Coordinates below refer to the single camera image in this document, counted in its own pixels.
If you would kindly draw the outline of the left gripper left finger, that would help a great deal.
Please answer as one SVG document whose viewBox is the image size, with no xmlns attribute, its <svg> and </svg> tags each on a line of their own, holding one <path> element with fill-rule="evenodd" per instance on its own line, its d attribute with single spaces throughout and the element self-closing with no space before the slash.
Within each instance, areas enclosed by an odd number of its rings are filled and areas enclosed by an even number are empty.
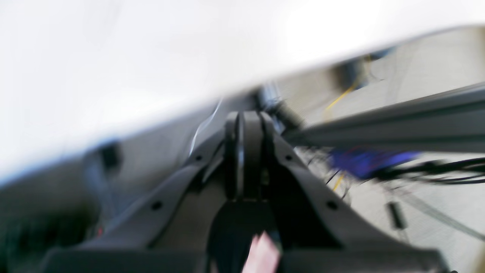
<svg viewBox="0 0 485 273">
<path fill-rule="evenodd" d="M 223 144 L 233 141 L 239 112 L 227 116 L 223 131 L 206 140 L 178 171 L 143 198 L 135 209 L 103 235 L 77 247 L 54 250 L 45 257 L 42 273 L 204 273 L 203 252 L 150 251 L 182 204 L 190 185 L 213 160 L 223 158 Z"/>
</svg>

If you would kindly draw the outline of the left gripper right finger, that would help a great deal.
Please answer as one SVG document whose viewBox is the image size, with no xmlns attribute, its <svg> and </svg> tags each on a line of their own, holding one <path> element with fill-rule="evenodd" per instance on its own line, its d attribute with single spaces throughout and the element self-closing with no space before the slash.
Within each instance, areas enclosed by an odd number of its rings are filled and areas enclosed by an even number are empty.
<svg viewBox="0 0 485 273">
<path fill-rule="evenodd" d="M 244 273 L 447 273 L 436 250 L 400 243 L 355 213 L 298 159 L 265 113 L 242 114 L 244 197 L 268 202 L 282 250 L 251 245 Z"/>
</svg>

